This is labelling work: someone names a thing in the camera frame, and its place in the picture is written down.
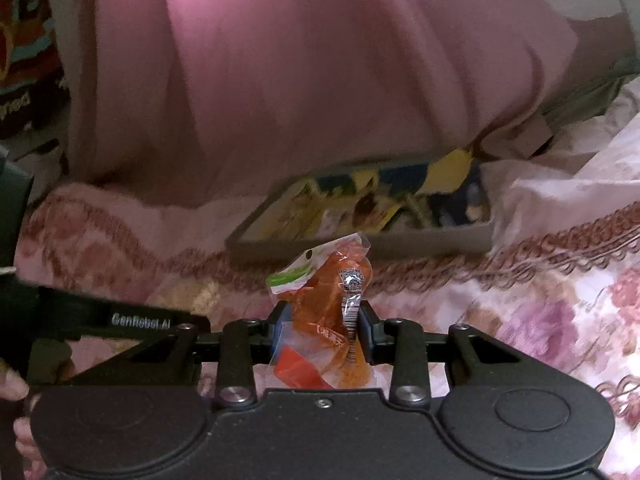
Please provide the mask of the pink pillow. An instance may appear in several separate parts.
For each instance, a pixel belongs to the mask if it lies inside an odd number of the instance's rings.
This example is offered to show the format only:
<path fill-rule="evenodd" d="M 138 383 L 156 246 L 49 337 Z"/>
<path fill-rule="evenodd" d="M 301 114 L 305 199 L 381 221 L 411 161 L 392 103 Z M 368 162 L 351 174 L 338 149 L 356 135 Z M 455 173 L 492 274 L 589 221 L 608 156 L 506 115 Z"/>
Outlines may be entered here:
<path fill-rule="evenodd" d="M 196 206 L 532 116 L 577 46 L 546 0 L 78 0 L 70 168 Z"/>

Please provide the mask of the floral pink bedsheet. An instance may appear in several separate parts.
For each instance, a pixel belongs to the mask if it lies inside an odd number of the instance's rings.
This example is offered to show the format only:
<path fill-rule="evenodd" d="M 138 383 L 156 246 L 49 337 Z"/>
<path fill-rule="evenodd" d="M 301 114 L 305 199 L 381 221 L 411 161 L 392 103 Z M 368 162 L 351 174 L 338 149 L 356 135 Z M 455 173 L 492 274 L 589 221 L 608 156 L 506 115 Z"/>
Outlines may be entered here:
<path fill-rule="evenodd" d="M 602 463 L 639 474 L 639 84 L 564 127 L 530 162 L 484 168 L 497 219 L 486 257 L 382 263 L 369 297 L 383 318 L 442 332 L 471 324 L 596 388 L 612 406 Z M 198 209 L 151 207 L 69 184 L 27 219 L 23 280 L 206 314 L 215 328 L 271 308 L 262 269 L 235 269 L 224 239 L 256 198 Z"/>

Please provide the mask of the dark printed bag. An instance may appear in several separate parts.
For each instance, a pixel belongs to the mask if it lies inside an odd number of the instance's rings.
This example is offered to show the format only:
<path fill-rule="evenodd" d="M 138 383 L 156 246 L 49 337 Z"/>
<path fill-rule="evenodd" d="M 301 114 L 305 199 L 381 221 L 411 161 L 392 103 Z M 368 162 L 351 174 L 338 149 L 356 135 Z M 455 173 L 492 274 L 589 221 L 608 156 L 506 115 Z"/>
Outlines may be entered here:
<path fill-rule="evenodd" d="M 42 129 L 70 102 L 49 0 L 1 0 L 1 137 Z"/>

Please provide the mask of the orange clear snack bag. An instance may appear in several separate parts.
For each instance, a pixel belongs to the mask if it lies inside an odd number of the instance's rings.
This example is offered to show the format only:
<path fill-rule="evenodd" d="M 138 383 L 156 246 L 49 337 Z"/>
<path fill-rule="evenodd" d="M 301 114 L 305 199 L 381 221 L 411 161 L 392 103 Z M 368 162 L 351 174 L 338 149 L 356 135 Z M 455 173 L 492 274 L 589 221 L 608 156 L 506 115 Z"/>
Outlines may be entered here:
<path fill-rule="evenodd" d="M 370 244 L 349 234 L 300 254 L 267 278 L 288 315 L 271 359 L 274 379 L 293 389 L 359 389 L 371 369 L 357 335 L 371 278 Z"/>

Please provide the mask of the grey cardboard tray box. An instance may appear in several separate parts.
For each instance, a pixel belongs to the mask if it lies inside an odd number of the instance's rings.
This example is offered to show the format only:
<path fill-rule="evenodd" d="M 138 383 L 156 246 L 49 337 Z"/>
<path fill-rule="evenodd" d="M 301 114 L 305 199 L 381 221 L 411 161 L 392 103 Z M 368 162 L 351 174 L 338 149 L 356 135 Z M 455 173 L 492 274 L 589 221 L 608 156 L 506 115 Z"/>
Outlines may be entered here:
<path fill-rule="evenodd" d="M 239 262 L 290 260 L 359 233 L 378 260 L 488 252 L 494 216 L 480 164 L 465 150 L 335 166 L 288 179 L 229 235 Z"/>

